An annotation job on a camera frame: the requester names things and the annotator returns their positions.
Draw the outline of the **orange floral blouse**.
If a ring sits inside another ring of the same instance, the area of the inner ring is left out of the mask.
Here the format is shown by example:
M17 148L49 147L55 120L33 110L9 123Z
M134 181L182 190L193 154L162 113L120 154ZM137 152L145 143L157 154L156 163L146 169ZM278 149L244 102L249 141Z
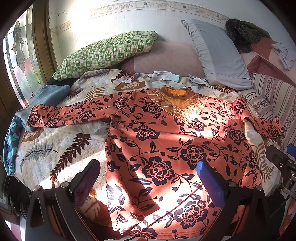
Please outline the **orange floral blouse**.
M189 89L118 92L65 107L40 104L27 124L53 128L106 119L108 211L115 231L175 239L205 233L219 208L197 175L208 162L226 180L261 183L243 132L248 120L266 138L284 132L277 118L256 118L245 99L228 103Z

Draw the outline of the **teal patterned cloth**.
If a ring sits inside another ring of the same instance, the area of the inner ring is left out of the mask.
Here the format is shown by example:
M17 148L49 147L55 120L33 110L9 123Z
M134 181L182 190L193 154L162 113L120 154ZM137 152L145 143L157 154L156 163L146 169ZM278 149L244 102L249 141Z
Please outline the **teal patterned cloth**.
M21 119L14 116L6 133L3 147L4 168L8 176L13 176L16 170L15 158L22 129Z

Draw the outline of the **grey crumpled cloth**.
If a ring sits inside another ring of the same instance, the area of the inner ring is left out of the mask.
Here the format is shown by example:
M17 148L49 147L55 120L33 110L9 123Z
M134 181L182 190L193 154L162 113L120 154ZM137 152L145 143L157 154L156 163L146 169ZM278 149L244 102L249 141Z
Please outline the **grey crumpled cloth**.
M193 75L191 75L191 74L188 75L188 78L189 78L189 80L190 80L192 83L195 83L195 84L198 84L198 85L205 85L205 86L207 86L207 87L209 87L209 88L212 88L212 89L215 88L214 86L210 85L210 84L208 83L208 81L205 80L204 78L199 78L199 77L193 76Z

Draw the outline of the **leaf-patterned fleece blanket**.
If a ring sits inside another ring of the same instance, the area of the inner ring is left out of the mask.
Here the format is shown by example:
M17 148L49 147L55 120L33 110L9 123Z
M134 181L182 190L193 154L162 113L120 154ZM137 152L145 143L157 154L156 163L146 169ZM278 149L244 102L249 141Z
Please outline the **leaf-patterned fleece blanket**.
M65 107L118 92L160 89L164 86L173 89L189 89L196 94L217 98L228 103L241 97L236 92L225 94L216 89L199 88L187 77L183 77L180 82L156 81L142 74L137 80L127 84L120 82L122 76L121 71L113 69L89 72L71 86L70 94L62 102L53 107ZM253 116L260 118L250 108L249 110ZM108 211L107 159L104 147L108 128L109 122L106 119L100 119L53 128L35 127L35 131L32 133L24 132L16 153L16 176L28 188L33 188L37 184L44 189L55 188L65 181L70 181L92 159L98 160L101 172L78 212L87 221L93 232L99 232L102 235L112 233L122 235L112 228ZM248 120L243 122L243 132L255 153L262 183L264 182L261 174L263 167L259 164L258 157L263 154L263 150L250 141L249 134L254 133L257 142L262 142L266 137L260 135Z

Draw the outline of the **grey-blue ruffled pillow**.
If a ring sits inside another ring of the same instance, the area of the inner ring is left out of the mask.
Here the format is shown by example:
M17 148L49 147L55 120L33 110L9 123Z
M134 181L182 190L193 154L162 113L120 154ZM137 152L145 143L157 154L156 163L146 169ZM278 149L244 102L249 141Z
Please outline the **grey-blue ruffled pillow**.
M247 66L221 27L196 19L181 23L192 39L210 85L239 91L253 87Z

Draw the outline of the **green checkered pillow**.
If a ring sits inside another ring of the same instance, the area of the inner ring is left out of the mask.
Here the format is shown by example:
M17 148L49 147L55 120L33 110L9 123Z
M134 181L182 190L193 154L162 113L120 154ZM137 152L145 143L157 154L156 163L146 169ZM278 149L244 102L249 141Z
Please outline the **green checkered pillow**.
M155 31L132 31L94 42L67 56L52 77L61 81L117 65L135 55L150 52L157 38Z

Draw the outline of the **pink quilted mattress cover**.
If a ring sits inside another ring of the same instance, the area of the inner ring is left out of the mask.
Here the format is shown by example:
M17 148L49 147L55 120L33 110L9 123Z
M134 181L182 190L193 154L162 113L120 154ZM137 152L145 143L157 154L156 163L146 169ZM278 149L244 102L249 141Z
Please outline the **pink quilted mattress cover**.
M203 66L191 44L155 41L151 51L126 59L120 64L125 72L153 73L168 71L180 76L203 78Z

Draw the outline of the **striped beige bedsheet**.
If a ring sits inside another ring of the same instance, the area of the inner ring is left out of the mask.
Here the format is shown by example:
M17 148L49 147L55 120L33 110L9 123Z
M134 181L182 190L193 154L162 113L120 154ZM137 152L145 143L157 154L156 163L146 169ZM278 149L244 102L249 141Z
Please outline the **striped beige bedsheet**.
M295 145L295 87L265 74L251 74L253 88L240 94L260 116L271 120L278 118L283 137L277 140L283 151L289 144Z

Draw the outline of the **white glove with teal cuff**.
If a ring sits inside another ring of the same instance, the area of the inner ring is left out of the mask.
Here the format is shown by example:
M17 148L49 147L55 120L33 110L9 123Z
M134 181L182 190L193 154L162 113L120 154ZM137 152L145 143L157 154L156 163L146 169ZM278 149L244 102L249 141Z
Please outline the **white glove with teal cuff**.
M164 80L164 81L173 81L173 82L180 81L180 75L176 75L168 71L154 71L152 74L148 74L148 77L154 80Z

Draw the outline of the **blue folded garment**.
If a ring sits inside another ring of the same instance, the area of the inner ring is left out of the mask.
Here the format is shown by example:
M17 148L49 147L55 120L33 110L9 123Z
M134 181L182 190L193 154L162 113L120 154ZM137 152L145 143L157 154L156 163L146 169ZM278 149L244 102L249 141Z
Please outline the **blue folded garment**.
M27 126L27 121L29 119L29 114L33 106L38 104L56 106L70 92L71 88L68 85L45 85L40 88L35 94L35 96L33 97L33 101L28 108L20 109L16 112L13 120L16 121L16 123L23 127L26 131L32 133L35 131L35 128Z

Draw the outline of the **small card packet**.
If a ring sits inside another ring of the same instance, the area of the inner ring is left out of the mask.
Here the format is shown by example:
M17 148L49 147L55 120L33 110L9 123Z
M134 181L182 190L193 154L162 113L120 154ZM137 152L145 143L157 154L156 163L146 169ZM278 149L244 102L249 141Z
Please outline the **small card packet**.
M127 75L120 78L120 82L130 84L137 80L138 77L140 77L140 73L128 73Z

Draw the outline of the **black furry garment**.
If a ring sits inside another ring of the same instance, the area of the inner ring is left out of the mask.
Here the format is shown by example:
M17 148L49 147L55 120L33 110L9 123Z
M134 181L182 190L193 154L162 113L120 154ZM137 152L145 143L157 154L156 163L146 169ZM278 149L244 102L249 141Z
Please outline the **black furry garment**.
M239 53L251 52L251 45L259 43L263 37L271 39L269 33L264 29L238 19L228 19L225 24L225 31Z

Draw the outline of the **grey cloth on headboard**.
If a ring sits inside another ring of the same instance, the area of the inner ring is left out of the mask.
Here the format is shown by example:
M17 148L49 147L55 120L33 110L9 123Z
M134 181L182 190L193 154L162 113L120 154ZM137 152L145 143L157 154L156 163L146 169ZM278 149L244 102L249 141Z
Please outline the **grey cloth on headboard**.
M283 68L285 70L291 70L296 60L296 53L293 49L285 47L281 43L274 43L271 45L273 51L278 55Z

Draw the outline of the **stained glass window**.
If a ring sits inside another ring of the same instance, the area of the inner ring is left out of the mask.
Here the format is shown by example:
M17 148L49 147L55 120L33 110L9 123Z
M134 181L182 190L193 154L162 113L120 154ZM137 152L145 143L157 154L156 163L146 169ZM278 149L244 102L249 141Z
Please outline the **stained glass window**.
M29 107L38 90L45 85L34 48L32 13L30 6L3 39L6 70L22 108Z

